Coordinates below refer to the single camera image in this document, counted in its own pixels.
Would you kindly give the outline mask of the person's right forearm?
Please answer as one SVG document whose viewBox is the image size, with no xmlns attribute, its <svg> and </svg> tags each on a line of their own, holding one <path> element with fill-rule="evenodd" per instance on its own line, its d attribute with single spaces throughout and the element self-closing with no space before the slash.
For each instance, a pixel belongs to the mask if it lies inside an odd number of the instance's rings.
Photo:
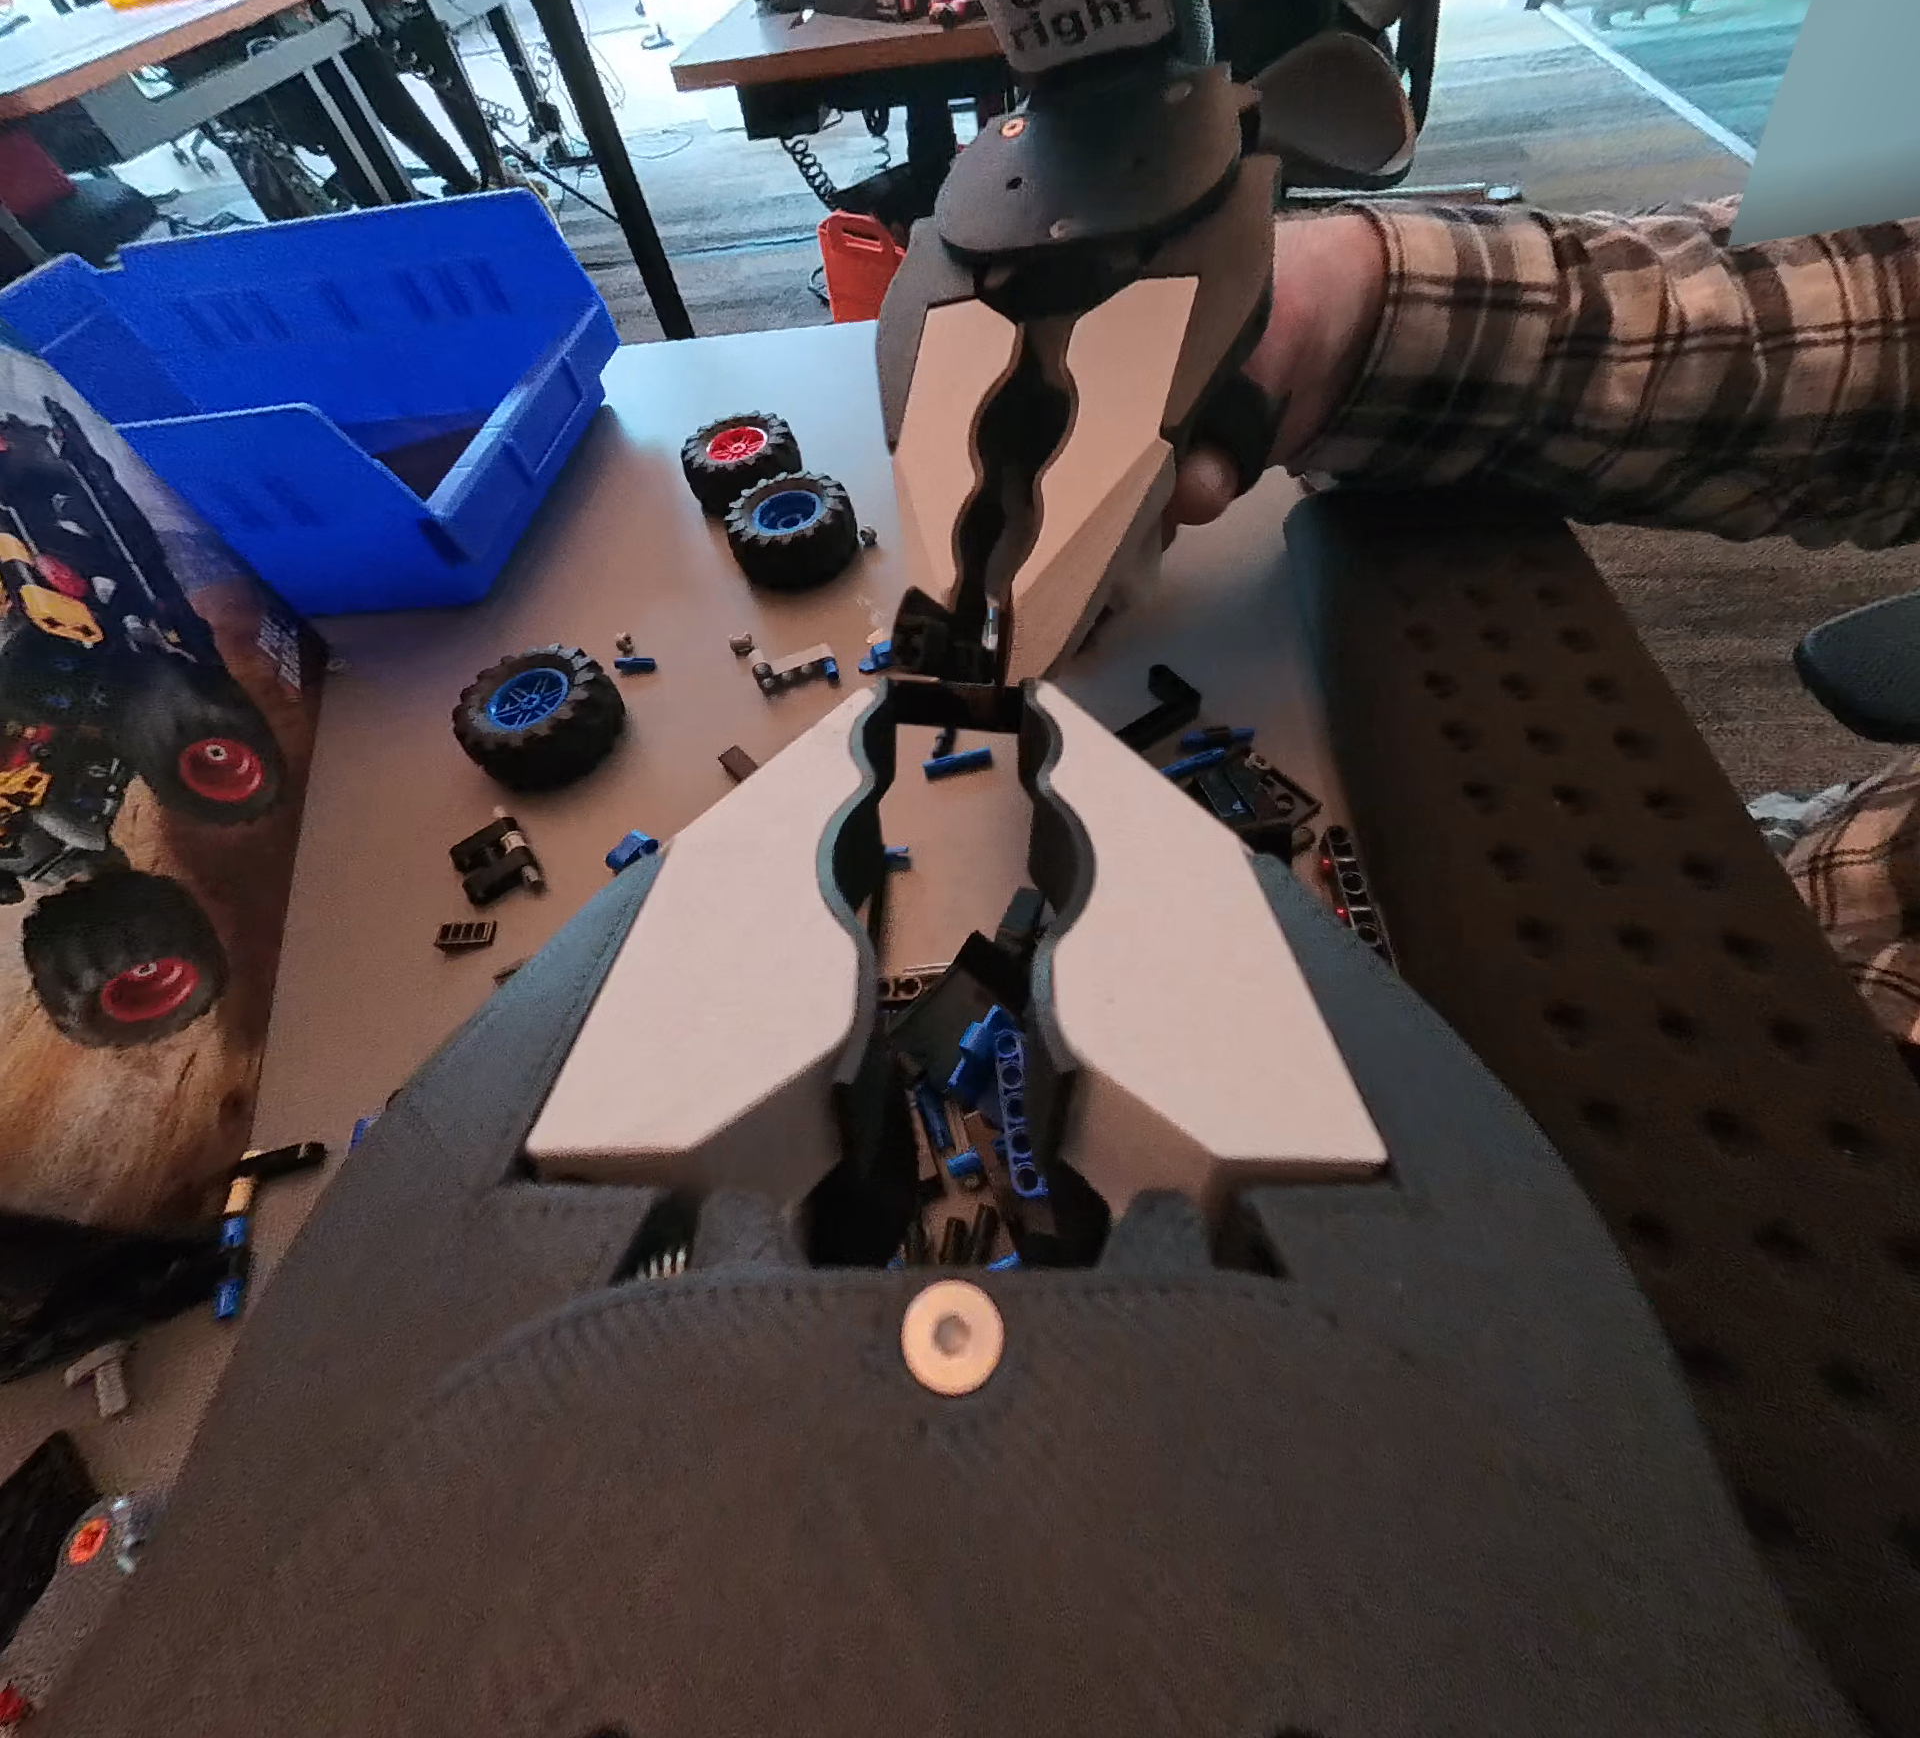
<svg viewBox="0 0 1920 1738">
<path fill-rule="evenodd" d="M 1915 544 L 1913 216 L 1735 245 L 1735 199 L 1360 207 L 1383 236 L 1383 318 L 1294 471 L 1730 543 Z"/>
</svg>

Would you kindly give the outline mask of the orange bucket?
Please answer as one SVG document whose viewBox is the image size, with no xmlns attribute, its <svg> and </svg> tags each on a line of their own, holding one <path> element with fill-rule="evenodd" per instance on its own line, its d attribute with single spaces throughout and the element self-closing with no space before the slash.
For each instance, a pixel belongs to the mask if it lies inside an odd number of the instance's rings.
<svg viewBox="0 0 1920 1738">
<path fill-rule="evenodd" d="M 818 248 L 830 320 L 877 320 L 905 258 L 894 231 L 871 215 L 834 211 L 818 224 Z"/>
</svg>

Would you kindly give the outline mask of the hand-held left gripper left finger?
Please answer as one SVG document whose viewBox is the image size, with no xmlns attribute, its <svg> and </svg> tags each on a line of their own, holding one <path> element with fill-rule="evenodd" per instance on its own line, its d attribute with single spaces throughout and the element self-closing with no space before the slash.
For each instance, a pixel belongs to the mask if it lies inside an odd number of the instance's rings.
<svg viewBox="0 0 1920 1738">
<path fill-rule="evenodd" d="M 850 695 L 645 866 L 525 1139 L 537 1177 L 774 1206 L 896 1177 L 864 919 L 896 699 Z"/>
</svg>

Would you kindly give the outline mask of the wooden background table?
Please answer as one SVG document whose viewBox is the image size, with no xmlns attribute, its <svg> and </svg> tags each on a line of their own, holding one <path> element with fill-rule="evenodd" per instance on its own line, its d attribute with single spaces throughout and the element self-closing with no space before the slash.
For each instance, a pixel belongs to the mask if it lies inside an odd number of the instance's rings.
<svg viewBox="0 0 1920 1738">
<path fill-rule="evenodd" d="M 931 71 L 995 69 L 1000 63 L 995 31 L 984 18 L 954 27 L 931 18 L 879 23 L 834 15 L 800 20 L 757 0 L 739 0 L 677 49 L 668 74 L 679 92 L 704 92 L 814 87 L 892 73 L 918 82 Z"/>
</svg>

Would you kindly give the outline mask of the black tire blue rim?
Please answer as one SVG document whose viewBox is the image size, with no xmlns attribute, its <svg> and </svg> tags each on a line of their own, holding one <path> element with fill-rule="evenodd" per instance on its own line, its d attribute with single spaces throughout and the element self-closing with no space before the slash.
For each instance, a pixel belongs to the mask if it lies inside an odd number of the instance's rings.
<svg viewBox="0 0 1920 1738">
<path fill-rule="evenodd" d="M 450 733 L 465 757 L 517 796 L 560 791 L 627 733 L 612 677 L 578 648 L 537 648 L 482 669 L 457 698 Z"/>
<path fill-rule="evenodd" d="M 846 489 L 817 472 L 769 479 L 743 493 L 724 517 L 724 534 L 747 582 L 769 593 L 818 589 L 862 549 Z"/>
</svg>

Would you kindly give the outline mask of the toy truck set box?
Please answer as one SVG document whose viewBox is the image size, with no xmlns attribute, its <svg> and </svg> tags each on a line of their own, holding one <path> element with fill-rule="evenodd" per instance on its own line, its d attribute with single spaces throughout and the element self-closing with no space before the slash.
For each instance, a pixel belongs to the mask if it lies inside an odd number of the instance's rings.
<svg viewBox="0 0 1920 1738">
<path fill-rule="evenodd" d="M 44 360 L 2 399 L 3 1212 L 175 1229 L 249 1145 L 327 653 Z"/>
</svg>

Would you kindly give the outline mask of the person's right hand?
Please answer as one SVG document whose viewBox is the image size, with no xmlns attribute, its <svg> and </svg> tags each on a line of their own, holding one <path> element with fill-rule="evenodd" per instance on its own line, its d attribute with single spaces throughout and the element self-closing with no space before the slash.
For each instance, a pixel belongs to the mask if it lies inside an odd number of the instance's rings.
<svg viewBox="0 0 1920 1738">
<path fill-rule="evenodd" d="M 1197 440 L 1182 459 L 1162 517 L 1166 544 L 1184 527 L 1218 520 L 1249 481 L 1292 471 L 1332 428 L 1380 334 L 1386 248 L 1366 207 L 1282 215 L 1271 233 L 1271 300 L 1242 376 L 1259 396 L 1259 459 Z"/>
</svg>

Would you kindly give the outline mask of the black triangular toy panel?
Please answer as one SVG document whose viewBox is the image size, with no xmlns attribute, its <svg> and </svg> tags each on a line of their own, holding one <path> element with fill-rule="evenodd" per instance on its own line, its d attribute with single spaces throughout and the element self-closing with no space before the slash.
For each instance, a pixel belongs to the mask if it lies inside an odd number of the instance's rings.
<svg viewBox="0 0 1920 1738">
<path fill-rule="evenodd" d="M 1255 853 L 1292 864 L 1316 844 L 1322 802 L 1249 748 L 1226 748 L 1176 786 Z"/>
</svg>

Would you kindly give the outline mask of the plain blue plastic bin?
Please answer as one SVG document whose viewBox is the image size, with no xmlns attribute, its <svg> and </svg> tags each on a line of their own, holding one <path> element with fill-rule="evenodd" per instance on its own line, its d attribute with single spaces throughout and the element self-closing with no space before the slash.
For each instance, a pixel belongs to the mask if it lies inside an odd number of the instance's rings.
<svg viewBox="0 0 1920 1738">
<path fill-rule="evenodd" d="M 3 320 L 308 618 L 485 598 L 618 350 L 527 191 L 62 257 Z"/>
</svg>

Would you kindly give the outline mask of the black toy connector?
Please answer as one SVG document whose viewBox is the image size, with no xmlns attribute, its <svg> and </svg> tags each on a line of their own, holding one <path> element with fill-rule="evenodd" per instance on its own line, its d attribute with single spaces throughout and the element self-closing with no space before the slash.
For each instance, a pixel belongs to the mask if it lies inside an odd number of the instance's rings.
<svg viewBox="0 0 1920 1738">
<path fill-rule="evenodd" d="M 513 891 L 543 893 L 545 866 L 514 814 L 494 810 L 446 859 L 472 910 L 488 910 Z"/>
</svg>

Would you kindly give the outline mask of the person's plaid shirt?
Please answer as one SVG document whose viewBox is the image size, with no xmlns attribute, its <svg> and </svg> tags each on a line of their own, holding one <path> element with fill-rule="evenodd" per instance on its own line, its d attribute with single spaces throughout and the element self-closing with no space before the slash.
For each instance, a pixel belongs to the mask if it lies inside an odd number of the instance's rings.
<svg viewBox="0 0 1920 1738">
<path fill-rule="evenodd" d="M 1918 1048 L 1918 752 L 1794 804 L 1787 877 L 1877 1028 Z"/>
</svg>

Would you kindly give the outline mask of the black office chair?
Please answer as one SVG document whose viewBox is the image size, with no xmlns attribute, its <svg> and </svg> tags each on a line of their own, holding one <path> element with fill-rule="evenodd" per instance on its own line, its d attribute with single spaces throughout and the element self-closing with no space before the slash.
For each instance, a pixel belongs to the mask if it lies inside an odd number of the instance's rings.
<svg viewBox="0 0 1920 1738">
<path fill-rule="evenodd" d="M 1808 628 L 1794 669 L 1811 699 L 1867 744 L 1918 745 L 1918 593 L 1877 598 Z"/>
</svg>

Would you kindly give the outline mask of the black dotted mat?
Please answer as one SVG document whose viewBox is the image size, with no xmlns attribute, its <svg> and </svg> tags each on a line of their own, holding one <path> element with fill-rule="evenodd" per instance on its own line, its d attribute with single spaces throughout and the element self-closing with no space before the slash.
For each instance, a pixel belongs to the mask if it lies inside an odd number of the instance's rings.
<svg viewBox="0 0 1920 1738">
<path fill-rule="evenodd" d="M 1614 1229 L 1829 1677 L 1915 1735 L 1912 1076 L 1562 520 L 1330 491 L 1284 529 L 1406 981 Z"/>
</svg>

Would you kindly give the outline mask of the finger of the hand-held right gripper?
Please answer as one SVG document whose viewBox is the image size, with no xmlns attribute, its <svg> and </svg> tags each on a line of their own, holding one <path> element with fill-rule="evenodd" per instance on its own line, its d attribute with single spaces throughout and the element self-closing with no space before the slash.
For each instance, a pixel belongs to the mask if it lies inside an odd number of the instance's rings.
<svg viewBox="0 0 1920 1738">
<path fill-rule="evenodd" d="M 1007 645 L 1011 581 L 1038 523 L 1042 418 L 1023 366 L 1023 329 L 984 303 L 926 311 L 892 449 L 900 600 L 908 589 L 952 612 L 993 600 Z"/>
<path fill-rule="evenodd" d="M 1197 277 L 1143 278 L 1065 343 L 1068 428 L 1036 481 L 1036 534 L 1011 581 L 1011 680 L 1050 677 L 1157 578 L 1176 456 L 1164 430 Z"/>
</svg>

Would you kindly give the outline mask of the black beam with red pins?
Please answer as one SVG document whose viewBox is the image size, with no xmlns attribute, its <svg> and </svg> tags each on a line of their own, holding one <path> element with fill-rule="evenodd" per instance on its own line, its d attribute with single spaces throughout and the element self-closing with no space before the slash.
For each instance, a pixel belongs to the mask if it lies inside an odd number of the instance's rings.
<svg viewBox="0 0 1920 1738">
<path fill-rule="evenodd" d="M 1322 831 L 1313 876 L 1335 919 L 1390 970 L 1398 970 L 1378 898 L 1362 866 L 1355 838 L 1346 825 L 1332 824 Z"/>
</svg>

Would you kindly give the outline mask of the small black toy assembly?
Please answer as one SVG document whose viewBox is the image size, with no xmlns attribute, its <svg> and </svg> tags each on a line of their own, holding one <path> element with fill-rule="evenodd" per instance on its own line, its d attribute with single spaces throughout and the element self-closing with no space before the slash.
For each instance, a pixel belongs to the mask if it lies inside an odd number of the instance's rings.
<svg viewBox="0 0 1920 1738">
<path fill-rule="evenodd" d="M 1023 711 L 998 609 L 952 612 L 920 589 L 900 600 L 886 689 L 896 725 L 1011 738 Z"/>
</svg>

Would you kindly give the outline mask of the black metal pole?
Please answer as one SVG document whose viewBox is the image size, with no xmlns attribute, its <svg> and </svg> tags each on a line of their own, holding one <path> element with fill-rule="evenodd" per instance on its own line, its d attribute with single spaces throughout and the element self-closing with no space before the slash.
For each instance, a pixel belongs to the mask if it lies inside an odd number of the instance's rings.
<svg viewBox="0 0 1920 1738">
<path fill-rule="evenodd" d="M 671 341 L 694 338 L 685 297 L 643 197 L 629 147 L 604 97 L 589 37 L 572 0 L 530 0 L 564 92 L 589 143 L 612 218 L 629 245 L 647 298 L 663 334 Z"/>
</svg>

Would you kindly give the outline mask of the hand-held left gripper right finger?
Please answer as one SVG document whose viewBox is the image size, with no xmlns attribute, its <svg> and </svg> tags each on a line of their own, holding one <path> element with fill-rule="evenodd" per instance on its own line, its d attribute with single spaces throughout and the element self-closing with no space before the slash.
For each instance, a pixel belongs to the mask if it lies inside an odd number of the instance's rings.
<svg viewBox="0 0 1920 1738">
<path fill-rule="evenodd" d="M 1020 689 L 1030 965 L 1030 1259 L 1096 1259 L 1172 1198 L 1212 1247 L 1252 1192 L 1380 1183 L 1390 1151 L 1249 851 L 1057 687 Z"/>
</svg>

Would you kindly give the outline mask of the grey desk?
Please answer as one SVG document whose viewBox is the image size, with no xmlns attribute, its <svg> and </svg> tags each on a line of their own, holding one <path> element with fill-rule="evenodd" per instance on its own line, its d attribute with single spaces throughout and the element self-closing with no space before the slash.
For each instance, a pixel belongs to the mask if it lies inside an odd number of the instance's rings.
<svg viewBox="0 0 1920 1738">
<path fill-rule="evenodd" d="M 131 1413 L 99 1419 L 56 1372 L 6 1385 L 3 1473 L 65 1430 L 101 1490 L 167 1481 L 233 1342 L 263 1336 L 275 1265 L 356 1122 L 492 996 L 501 970 L 611 883 L 604 853 L 621 835 L 671 840 L 732 791 L 724 750 L 769 764 L 871 685 L 857 663 L 900 596 L 875 329 L 632 344 L 608 360 L 604 393 L 487 600 L 321 624 L 339 667 L 324 680 L 254 1122 L 266 1147 L 327 1144 L 328 1165 L 265 1194 L 239 1319 L 196 1312 L 136 1344 Z M 875 527 L 877 546 L 834 584 L 760 598 L 690 500 L 682 438 L 732 408 L 784 416 L 804 460 Z M 590 780 L 514 802 L 457 752 L 449 710 L 477 669 L 550 643 L 600 655 L 618 635 L 656 669 L 621 680 L 629 732 Z M 494 810 L 520 821 L 546 890 L 472 910 L 446 849 Z"/>
</svg>

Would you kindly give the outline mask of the black tire red rim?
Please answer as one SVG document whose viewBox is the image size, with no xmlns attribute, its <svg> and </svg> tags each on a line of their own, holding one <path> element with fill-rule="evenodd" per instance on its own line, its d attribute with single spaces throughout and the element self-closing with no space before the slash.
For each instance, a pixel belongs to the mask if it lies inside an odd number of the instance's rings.
<svg viewBox="0 0 1920 1738">
<path fill-rule="evenodd" d="M 709 519 L 722 520 L 745 493 L 804 469 L 798 440 L 774 412 L 731 412 L 682 440 L 685 482 Z"/>
</svg>

